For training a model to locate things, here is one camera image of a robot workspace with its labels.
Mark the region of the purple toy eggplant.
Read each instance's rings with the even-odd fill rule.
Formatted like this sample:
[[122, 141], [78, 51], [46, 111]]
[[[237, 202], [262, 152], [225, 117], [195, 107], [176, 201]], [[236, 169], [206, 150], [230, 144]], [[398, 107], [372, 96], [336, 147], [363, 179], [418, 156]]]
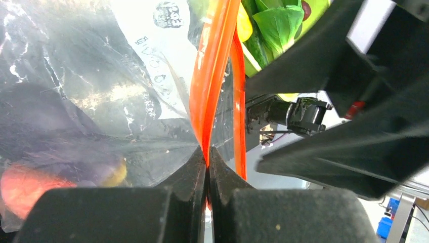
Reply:
[[18, 164], [79, 186], [115, 187], [127, 177], [126, 159], [106, 136], [52, 137], [23, 150]]

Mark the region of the clear zip bag orange zipper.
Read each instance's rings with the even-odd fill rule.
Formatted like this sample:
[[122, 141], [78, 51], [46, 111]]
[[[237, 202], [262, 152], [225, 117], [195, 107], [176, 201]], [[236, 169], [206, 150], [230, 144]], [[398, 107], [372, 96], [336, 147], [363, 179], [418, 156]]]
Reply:
[[[197, 148], [232, 161], [238, 9], [239, 1], [1, 1], [1, 176], [36, 141], [76, 135], [114, 141], [127, 166], [115, 187], [158, 185]], [[85, 187], [115, 188], [73, 188]], [[4, 231], [26, 219], [1, 197]]]

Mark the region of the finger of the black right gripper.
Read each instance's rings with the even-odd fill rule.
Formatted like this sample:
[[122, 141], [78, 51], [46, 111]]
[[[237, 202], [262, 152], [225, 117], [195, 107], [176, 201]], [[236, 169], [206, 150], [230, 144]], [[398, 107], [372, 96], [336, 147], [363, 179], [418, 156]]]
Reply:
[[341, 114], [366, 101], [351, 121], [263, 155], [258, 172], [379, 198], [428, 165], [428, 65], [347, 65], [313, 77], [302, 67], [271, 64], [257, 78], [286, 91], [325, 90]]

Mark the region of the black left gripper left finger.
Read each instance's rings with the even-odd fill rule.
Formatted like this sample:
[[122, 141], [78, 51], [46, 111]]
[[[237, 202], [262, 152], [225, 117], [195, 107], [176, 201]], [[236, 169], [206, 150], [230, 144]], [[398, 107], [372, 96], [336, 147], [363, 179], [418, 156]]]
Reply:
[[49, 190], [14, 242], [203, 242], [205, 173], [197, 148], [154, 187]]

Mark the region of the yellow toy corn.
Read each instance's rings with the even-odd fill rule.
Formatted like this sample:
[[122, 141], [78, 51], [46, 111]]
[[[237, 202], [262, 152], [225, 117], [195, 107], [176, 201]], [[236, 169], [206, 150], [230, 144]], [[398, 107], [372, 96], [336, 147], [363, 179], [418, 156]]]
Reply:
[[250, 18], [243, 6], [242, 3], [239, 5], [238, 13], [237, 13], [237, 35], [240, 40], [240, 42], [247, 41], [252, 33], [253, 33], [253, 27], [250, 22]]

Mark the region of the red toy strawberry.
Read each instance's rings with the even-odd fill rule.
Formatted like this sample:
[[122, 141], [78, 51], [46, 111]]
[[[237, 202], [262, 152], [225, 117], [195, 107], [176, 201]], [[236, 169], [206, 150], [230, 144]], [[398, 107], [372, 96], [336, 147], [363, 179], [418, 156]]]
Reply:
[[76, 186], [74, 182], [43, 171], [12, 165], [1, 176], [1, 197], [6, 208], [24, 220], [45, 192]]

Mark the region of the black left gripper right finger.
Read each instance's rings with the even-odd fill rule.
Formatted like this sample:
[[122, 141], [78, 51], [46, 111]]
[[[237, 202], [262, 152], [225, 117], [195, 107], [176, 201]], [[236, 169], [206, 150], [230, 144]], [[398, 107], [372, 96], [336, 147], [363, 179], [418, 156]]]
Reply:
[[215, 147], [208, 186], [214, 242], [378, 242], [365, 209], [348, 190], [258, 190]]

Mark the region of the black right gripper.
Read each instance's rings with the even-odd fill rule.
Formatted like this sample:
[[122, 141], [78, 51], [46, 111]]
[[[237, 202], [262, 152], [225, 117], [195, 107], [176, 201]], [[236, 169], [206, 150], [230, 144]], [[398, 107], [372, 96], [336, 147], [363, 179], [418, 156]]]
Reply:
[[394, 115], [428, 117], [428, 1], [396, 1], [366, 52], [348, 37], [362, 3], [334, 1], [300, 40], [246, 82], [246, 95], [326, 90], [340, 117], [385, 105]]

